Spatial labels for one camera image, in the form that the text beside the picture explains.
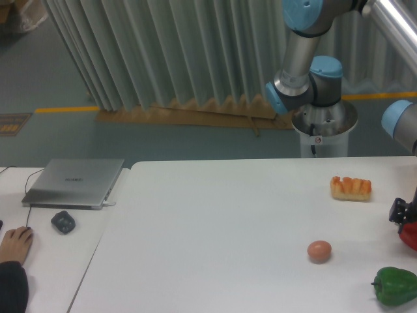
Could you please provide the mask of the black sleeved forearm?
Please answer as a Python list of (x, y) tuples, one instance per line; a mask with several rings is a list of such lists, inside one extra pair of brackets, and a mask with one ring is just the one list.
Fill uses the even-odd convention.
[(1, 312), (25, 312), (28, 300), (25, 269), (18, 261), (1, 263)]

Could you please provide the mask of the person's bare hand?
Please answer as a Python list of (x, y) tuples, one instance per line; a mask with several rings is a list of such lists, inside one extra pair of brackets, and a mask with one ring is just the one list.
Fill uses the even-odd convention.
[(6, 231), (1, 242), (1, 263), (16, 261), (23, 265), (33, 243), (33, 230), (22, 226)]

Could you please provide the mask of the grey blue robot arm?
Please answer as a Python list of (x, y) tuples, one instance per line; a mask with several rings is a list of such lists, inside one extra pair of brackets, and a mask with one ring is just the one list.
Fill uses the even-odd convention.
[(336, 17), (357, 11), (374, 21), (412, 71), (416, 70), (416, 19), (401, 1), (283, 1), (291, 30), (281, 70), (265, 86), (274, 110), (293, 111), (292, 124), (306, 158), (345, 157), (355, 128), (355, 107), (341, 99), (339, 60), (315, 54)]

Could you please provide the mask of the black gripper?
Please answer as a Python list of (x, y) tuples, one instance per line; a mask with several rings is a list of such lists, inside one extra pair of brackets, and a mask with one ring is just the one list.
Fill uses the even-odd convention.
[(407, 203), (401, 198), (396, 198), (389, 212), (389, 221), (398, 225), (398, 234), (401, 234), (405, 224), (416, 222), (416, 199)]

